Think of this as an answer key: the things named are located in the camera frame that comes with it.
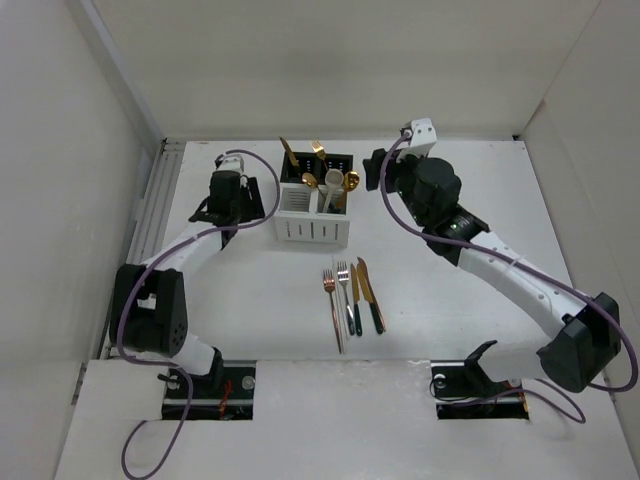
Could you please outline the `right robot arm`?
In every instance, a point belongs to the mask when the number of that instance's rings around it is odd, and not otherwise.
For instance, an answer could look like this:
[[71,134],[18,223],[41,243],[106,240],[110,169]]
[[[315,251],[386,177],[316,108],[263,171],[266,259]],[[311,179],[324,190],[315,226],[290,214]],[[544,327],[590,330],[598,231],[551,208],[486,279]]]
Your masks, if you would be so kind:
[[462,182],[444,159],[375,150],[364,160],[366,188],[397,194],[414,223],[410,231],[451,265],[510,300],[545,337],[514,345],[490,338],[457,367],[473,395],[512,379],[550,380],[579,393],[621,350],[617,302],[589,297],[517,257],[489,225],[459,202]]

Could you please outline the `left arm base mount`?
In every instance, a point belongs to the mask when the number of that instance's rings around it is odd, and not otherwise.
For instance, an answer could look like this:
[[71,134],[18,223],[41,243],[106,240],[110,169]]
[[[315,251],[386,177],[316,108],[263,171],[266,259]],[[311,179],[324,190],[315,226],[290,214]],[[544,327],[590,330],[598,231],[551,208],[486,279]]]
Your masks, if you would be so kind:
[[[224,361],[215,379],[192,376],[193,395],[187,420],[234,421],[253,418],[257,363]],[[175,369],[157,378],[165,384],[163,420],[179,420],[187,403],[187,381]]]

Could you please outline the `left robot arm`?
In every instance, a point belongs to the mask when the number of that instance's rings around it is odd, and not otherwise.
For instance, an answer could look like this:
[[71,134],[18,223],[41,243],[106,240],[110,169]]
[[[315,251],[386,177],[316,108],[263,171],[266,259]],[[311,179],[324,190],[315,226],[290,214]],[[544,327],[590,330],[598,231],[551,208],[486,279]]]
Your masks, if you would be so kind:
[[223,387],[221,352],[190,332],[186,286],[200,267],[221,252],[238,227],[265,218],[258,181],[235,170],[216,171],[209,194],[187,227],[142,264],[125,264],[116,274],[110,307],[110,341],[121,353],[151,353],[189,374],[201,396]]

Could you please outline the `gold fork green handle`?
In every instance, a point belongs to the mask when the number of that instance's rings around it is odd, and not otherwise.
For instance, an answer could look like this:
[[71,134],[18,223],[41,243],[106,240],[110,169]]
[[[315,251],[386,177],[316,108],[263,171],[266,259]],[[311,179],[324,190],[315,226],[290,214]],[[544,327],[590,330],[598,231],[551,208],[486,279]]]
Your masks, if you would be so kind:
[[326,151],[324,149],[324,146],[320,143],[320,141],[319,140],[312,140],[311,141],[311,146],[312,146],[312,149],[313,149],[314,153],[316,154],[316,156],[322,162],[325,162],[326,161]]

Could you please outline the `rose gold spoon green handle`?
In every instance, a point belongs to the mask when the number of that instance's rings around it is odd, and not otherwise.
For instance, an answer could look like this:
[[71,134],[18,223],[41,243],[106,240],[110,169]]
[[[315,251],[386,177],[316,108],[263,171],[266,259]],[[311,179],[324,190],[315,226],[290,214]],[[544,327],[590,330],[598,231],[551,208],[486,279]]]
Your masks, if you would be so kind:
[[301,180],[302,183],[312,191],[317,190],[319,187],[318,180],[310,172],[304,172],[301,176]]

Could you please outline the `rose gold knife green handle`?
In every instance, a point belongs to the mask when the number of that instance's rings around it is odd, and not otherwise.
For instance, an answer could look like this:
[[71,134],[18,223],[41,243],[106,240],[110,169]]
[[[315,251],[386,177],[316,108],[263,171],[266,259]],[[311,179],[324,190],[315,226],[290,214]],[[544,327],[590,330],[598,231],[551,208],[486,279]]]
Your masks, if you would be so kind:
[[358,305],[358,302],[360,300],[360,289],[358,284],[358,275],[357,275],[356,267],[353,263],[350,264],[350,273],[352,277],[351,279],[352,279],[352,297],[354,302],[353,309],[354,309],[355,332],[358,337],[361,337],[363,335],[363,329],[362,329],[362,322],[361,322],[360,310]]

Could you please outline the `white ceramic spoon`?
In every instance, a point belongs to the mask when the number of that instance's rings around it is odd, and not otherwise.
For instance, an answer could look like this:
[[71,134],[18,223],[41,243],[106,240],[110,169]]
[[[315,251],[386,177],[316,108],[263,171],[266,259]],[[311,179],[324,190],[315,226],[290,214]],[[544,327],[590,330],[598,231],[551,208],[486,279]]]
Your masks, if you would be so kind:
[[326,196],[322,212],[326,213],[336,190],[340,190],[344,183],[344,174],[339,169],[329,169],[325,175]]

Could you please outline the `rose gold fork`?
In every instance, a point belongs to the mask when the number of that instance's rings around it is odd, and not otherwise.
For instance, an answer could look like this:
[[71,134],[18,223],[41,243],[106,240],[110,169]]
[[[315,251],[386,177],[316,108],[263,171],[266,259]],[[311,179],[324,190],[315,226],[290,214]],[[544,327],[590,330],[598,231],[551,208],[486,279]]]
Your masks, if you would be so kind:
[[331,315],[332,315],[332,322],[333,322],[333,325],[334,325],[334,332],[335,332],[335,336],[336,336],[336,342],[337,342],[337,346],[338,346],[338,351],[339,351],[340,355],[343,355],[345,353],[345,349],[344,349],[344,342],[343,342],[343,339],[342,339],[342,334],[341,334],[341,329],[340,329],[338,311],[337,311],[336,303],[335,303],[335,299],[334,299],[334,292],[335,292],[336,282],[335,282],[335,278],[333,276],[333,272],[331,270],[329,270],[329,269],[325,269],[323,271],[323,274],[322,274],[322,280],[323,280],[324,291],[329,296]]

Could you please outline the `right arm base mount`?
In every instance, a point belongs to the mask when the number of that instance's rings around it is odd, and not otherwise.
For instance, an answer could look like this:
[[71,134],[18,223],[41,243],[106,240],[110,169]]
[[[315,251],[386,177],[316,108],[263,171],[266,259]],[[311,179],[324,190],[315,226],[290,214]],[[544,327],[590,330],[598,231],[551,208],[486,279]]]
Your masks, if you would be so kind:
[[439,420],[529,419],[524,394],[514,392],[508,381],[492,381],[479,366],[496,343],[484,342],[462,360],[430,362],[429,392]]

